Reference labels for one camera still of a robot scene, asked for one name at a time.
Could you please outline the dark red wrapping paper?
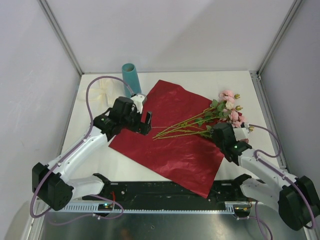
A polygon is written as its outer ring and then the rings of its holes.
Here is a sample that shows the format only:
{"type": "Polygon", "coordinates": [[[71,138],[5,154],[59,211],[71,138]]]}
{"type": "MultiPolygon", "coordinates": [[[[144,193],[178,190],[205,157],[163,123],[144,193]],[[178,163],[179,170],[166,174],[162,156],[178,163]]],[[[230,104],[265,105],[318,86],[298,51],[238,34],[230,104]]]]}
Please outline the dark red wrapping paper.
{"type": "Polygon", "coordinates": [[[211,100],[182,86],[159,80],[147,95],[143,110],[152,112],[148,135],[122,130],[109,144],[113,150],[182,187],[207,198],[224,158],[219,148],[198,134],[153,139],[160,127],[200,114],[211,100]]]}

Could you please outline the cream ribbon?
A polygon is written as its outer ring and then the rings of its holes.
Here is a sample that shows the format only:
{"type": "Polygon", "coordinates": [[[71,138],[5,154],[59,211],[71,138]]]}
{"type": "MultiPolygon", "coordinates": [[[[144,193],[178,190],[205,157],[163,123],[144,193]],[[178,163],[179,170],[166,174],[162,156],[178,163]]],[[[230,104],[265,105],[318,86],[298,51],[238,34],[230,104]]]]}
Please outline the cream ribbon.
{"type": "Polygon", "coordinates": [[[76,99],[82,102],[86,101],[88,90],[88,101],[98,102],[101,105],[112,107],[116,99],[116,80],[112,78],[103,78],[89,86],[79,89],[76,99]]]}

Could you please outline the pink artificial flower bunch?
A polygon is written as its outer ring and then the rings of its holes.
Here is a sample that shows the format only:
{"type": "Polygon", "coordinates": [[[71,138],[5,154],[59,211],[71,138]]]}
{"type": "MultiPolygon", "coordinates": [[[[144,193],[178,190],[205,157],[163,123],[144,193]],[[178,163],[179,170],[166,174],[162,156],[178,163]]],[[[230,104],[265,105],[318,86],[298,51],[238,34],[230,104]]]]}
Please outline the pink artificial flower bunch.
{"type": "Polygon", "coordinates": [[[223,90],[219,93],[218,99],[213,99],[209,107],[205,108],[188,119],[175,123],[172,126],[164,127],[152,139],[162,140],[176,137],[198,135],[210,139],[210,130],[218,123],[231,124],[232,128],[245,128],[248,133],[254,130],[249,126],[245,116],[241,113],[243,107],[237,105],[236,101],[241,98],[231,90],[223,90]]]}

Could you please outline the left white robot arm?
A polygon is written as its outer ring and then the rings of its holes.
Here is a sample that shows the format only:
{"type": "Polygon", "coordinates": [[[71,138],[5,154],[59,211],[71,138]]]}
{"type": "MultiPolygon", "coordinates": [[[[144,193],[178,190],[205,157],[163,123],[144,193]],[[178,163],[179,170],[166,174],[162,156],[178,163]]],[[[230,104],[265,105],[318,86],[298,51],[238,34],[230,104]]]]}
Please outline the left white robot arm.
{"type": "Polygon", "coordinates": [[[146,113],[143,106],[147,97],[135,94],[131,98],[120,96],[112,107],[96,116],[88,132],[66,153],[48,164],[37,163],[32,168],[32,191],[54,211],[62,210],[71,200],[95,195],[100,200],[110,196],[108,179],[99,173],[85,178],[71,179],[90,154],[106,145],[123,129],[147,135],[151,130],[152,113],[146,113]]]}

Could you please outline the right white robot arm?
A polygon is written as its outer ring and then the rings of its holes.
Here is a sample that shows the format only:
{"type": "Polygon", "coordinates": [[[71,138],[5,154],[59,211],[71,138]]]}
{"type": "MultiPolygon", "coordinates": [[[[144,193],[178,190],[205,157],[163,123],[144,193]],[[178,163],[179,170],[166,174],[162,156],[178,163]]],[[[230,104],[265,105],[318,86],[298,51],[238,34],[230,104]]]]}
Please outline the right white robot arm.
{"type": "Polygon", "coordinates": [[[298,231],[316,227],[320,215],[320,199],[314,183],[307,176],[297,177],[265,159],[266,153],[255,150],[244,141],[249,135],[250,124],[234,128],[221,122],[210,130],[214,144],[230,163],[234,163],[258,178],[242,174],[230,188],[231,196],[242,201],[245,197],[257,200],[276,211],[283,222],[298,231]]]}

